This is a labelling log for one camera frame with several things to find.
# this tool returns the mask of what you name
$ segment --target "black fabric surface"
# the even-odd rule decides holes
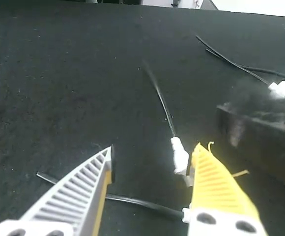
[[[285,73],[285,18],[158,7],[0,2],[0,221],[19,218],[50,185],[115,144],[108,192],[174,209],[191,190],[173,174],[170,130],[141,70],[148,61],[191,151],[212,151],[256,204],[271,236],[285,235],[285,186],[218,135],[216,105],[239,82],[259,83],[205,52],[198,33],[243,65]],[[269,81],[279,78],[264,76]],[[100,235],[186,235],[187,225],[127,204],[106,202]]]

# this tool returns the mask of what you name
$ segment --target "black wire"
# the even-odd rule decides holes
[[[37,176],[42,178],[43,180],[55,185],[58,183],[58,179],[51,177],[45,173],[38,172]],[[158,205],[155,203],[147,202],[144,200],[136,199],[136,198],[129,198],[129,197],[123,197],[123,196],[118,196],[115,194],[109,194],[107,193],[105,196],[105,199],[110,200],[110,201],[116,201],[116,202],[122,202],[122,203],[130,203],[134,205],[139,205],[144,208],[154,210],[162,215],[173,217],[173,218],[178,218],[183,219],[183,212],[174,210],[171,208],[168,208],[166,206]]]
[[[206,49],[207,52],[211,53],[212,55],[220,58],[217,54],[215,54],[213,51],[211,51],[210,49]],[[257,71],[257,72],[262,72],[262,73],[267,73],[267,74],[272,74],[272,75],[277,75],[280,76],[282,78],[285,79],[285,74],[277,72],[277,71],[273,71],[273,70],[268,70],[268,69],[262,69],[262,68],[256,68],[256,67],[249,67],[249,66],[244,66],[244,65],[239,65],[241,67],[243,67],[244,69],[250,70],[250,71]]]
[[[150,202],[135,199],[135,198],[122,197],[122,196],[118,196],[118,195],[114,195],[114,194],[107,194],[105,198],[107,200],[139,205],[139,206],[154,210],[154,211],[161,213],[163,215],[166,215],[166,216],[170,216],[170,217],[178,218],[178,219],[183,219],[183,212],[168,208],[166,206],[161,206],[161,205],[158,205],[155,203],[150,203]]]
[[[257,74],[243,68],[242,66],[230,61],[228,58],[224,57],[223,55],[221,55],[220,53],[218,53],[216,50],[214,50],[212,47],[210,47],[205,41],[203,41],[199,36],[196,35],[196,38],[203,44],[205,45],[208,49],[210,49],[211,51],[213,51],[216,55],[218,55],[219,57],[221,57],[222,59],[226,60],[227,62],[229,62],[230,64],[234,65],[235,67],[245,71],[246,73],[254,76],[256,79],[262,81],[263,83],[265,83],[266,85],[269,85],[269,83],[267,81],[265,81],[262,77],[258,76]]]
[[[166,113],[166,117],[167,117],[167,120],[168,120],[168,123],[169,123],[169,127],[171,129],[172,135],[173,135],[173,137],[176,137],[176,132],[175,132],[175,129],[174,129],[174,126],[173,126],[171,114],[169,112],[169,109],[168,109],[168,106],[166,104],[166,101],[164,100],[164,97],[162,96],[162,93],[161,93],[160,88],[158,86],[156,76],[152,73],[152,71],[150,69],[150,66],[149,66],[149,64],[146,61],[143,60],[142,64],[143,64],[143,68],[144,68],[145,72],[149,76],[149,78],[150,78],[154,88],[156,89],[156,91],[158,93],[158,96],[160,98],[162,107],[164,109],[164,112]]]

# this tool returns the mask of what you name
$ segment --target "white cable connector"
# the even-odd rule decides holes
[[[181,140],[178,137],[171,138],[172,149],[174,152],[174,173],[177,175],[186,175],[189,154],[185,151]]]
[[[284,99],[285,98],[285,80],[282,80],[279,84],[272,83],[269,87],[271,90],[270,95],[274,99]]]

